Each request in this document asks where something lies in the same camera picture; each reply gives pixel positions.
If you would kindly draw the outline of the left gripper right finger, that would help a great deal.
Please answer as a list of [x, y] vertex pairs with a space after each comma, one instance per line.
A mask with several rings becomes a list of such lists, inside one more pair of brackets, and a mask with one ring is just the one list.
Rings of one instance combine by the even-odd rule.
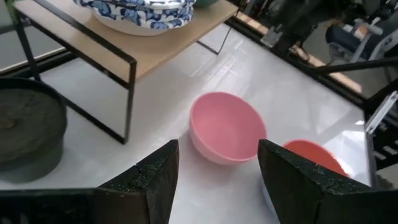
[[257, 158], [280, 224], [398, 224], [398, 189], [377, 189], [261, 139]]

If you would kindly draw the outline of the orange plastic bowl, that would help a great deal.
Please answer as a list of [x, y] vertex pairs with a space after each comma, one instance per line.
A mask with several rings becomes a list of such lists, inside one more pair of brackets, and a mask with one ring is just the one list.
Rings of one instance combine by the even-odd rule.
[[305, 139], [294, 139], [283, 145], [283, 148], [288, 149], [318, 165], [326, 167], [336, 173], [339, 173], [345, 177], [349, 175], [343, 170], [340, 163], [337, 161], [335, 156], [328, 152], [321, 145], [311, 142]]

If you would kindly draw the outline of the black metal table frame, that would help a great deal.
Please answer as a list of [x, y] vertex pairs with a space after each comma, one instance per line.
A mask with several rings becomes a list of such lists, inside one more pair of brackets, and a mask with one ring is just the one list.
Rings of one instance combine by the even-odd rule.
[[[125, 145], [135, 146], [154, 136], [164, 137], [170, 128], [179, 125], [189, 126], [189, 113], [193, 102], [200, 95], [213, 92], [206, 89], [206, 86], [215, 80], [213, 75], [207, 77], [182, 75], [178, 71], [167, 70], [166, 66], [170, 62], [175, 62], [177, 65], [186, 64], [186, 60], [182, 57], [184, 51], [135, 82], [131, 113], [133, 121], [131, 121], [129, 140]], [[344, 85], [328, 78], [326, 68], [305, 68], [302, 64], [278, 52], [273, 52], [271, 56], [265, 68], [259, 72], [261, 78], [259, 81], [254, 79], [254, 67], [248, 67], [243, 76], [236, 79], [242, 85], [242, 92], [235, 94], [227, 91], [227, 93], [236, 95], [248, 102], [260, 114], [266, 126], [267, 137], [272, 134], [270, 129], [272, 122], [279, 125], [288, 125], [298, 121], [300, 119], [299, 107], [304, 104], [304, 88], [293, 89], [295, 82], [293, 79], [287, 78], [282, 72], [283, 66], [294, 68], [312, 77], [323, 87], [341, 95], [345, 102], [359, 107], [366, 116], [370, 116], [378, 106], [382, 105], [384, 97], [394, 90], [398, 90], [398, 80], [395, 80], [372, 97], [365, 99], [360, 94], [352, 92]], [[66, 57], [71, 57], [72, 60], [66, 61]], [[62, 86], [66, 90], [84, 97], [88, 90], [92, 88], [94, 97], [91, 104], [99, 107], [110, 118], [120, 118], [120, 108], [114, 106], [114, 97], [110, 95], [109, 90], [81, 73], [76, 67], [76, 59], [80, 58], [65, 47], [59, 54], [45, 58], [34, 58], [39, 75], [52, 68], [65, 67], [67, 72]], [[33, 77], [34, 73], [28, 60], [26, 65], [26, 76]], [[102, 77], [110, 79], [99, 70], [96, 69], [96, 71]], [[127, 90], [114, 80], [110, 80], [126, 91], [127, 99]]]

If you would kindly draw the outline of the blue floral paper bowl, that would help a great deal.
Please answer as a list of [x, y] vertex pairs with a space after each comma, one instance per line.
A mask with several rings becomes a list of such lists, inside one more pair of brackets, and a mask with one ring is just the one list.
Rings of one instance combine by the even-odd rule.
[[192, 6], [197, 0], [136, 0], [136, 4], [151, 9], [179, 9]]
[[72, 0], [76, 5], [88, 7], [99, 12], [101, 16], [146, 16], [154, 20], [171, 20], [186, 15], [192, 6], [179, 9], [151, 9], [136, 4], [136, 0]]
[[100, 9], [91, 9], [92, 15], [106, 27], [118, 32], [136, 36], [160, 35], [171, 29], [187, 25], [193, 19], [193, 7], [177, 11], [177, 16], [170, 10], [161, 14], [123, 9], [122, 14], [104, 14]]

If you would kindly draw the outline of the grey floor device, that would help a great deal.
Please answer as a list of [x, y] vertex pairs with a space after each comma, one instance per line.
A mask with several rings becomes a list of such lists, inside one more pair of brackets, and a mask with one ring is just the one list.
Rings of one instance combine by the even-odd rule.
[[355, 63], [398, 57], [398, 19], [373, 24], [356, 19], [351, 30], [332, 25], [325, 38], [331, 61]]

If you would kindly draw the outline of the green plastic bowl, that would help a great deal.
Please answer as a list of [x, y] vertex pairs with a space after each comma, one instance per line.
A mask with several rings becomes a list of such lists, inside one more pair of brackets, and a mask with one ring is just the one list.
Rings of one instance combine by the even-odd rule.
[[218, 1], [219, 0], [196, 0], [193, 6], [197, 8], [206, 8], [214, 5]]

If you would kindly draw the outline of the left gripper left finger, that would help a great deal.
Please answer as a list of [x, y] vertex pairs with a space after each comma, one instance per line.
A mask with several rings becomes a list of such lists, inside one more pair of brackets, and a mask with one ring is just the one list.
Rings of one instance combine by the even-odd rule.
[[95, 224], [168, 224], [179, 168], [173, 139], [95, 190]]

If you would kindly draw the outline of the green plant in black pot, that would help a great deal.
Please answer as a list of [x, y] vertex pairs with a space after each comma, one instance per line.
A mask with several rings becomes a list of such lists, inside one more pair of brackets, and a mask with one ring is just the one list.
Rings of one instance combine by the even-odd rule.
[[52, 87], [26, 78], [0, 78], [0, 180], [32, 182], [58, 166], [67, 108]]

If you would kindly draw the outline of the pink plastic bowl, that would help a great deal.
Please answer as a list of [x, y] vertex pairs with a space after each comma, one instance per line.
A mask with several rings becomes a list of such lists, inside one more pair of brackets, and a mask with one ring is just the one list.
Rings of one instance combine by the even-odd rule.
[[242, 98], [222, 91], [202, 94], [193, 102], [189, 134], [205, 159], [224, 166], [253, 160], [259, 140], [267, 138], [260, 114]]

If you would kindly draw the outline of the wooden shelf with black frame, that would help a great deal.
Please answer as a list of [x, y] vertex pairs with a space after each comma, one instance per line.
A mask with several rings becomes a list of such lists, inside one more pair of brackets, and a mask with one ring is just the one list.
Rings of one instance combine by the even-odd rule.
[[208, 8], [195, 10], [193, 19], [181, 28], [152, 37], [123, 34], [106, 27], [87, 8], [72, 0], [5, 0], [14, 11], [14, 24], [28, 63], [39, 78], [20, 20], [30, 20], [33, 27], [65, 47], [78, 58], [95, 67], [127, 90], [124, 134], [119, 135], [74, 102], [67, 105], [115, 140], [129, 140], [135, 82], [155, 68], [173, 59], [218, 25], [233, 17], [238, 8], [219, 0]]

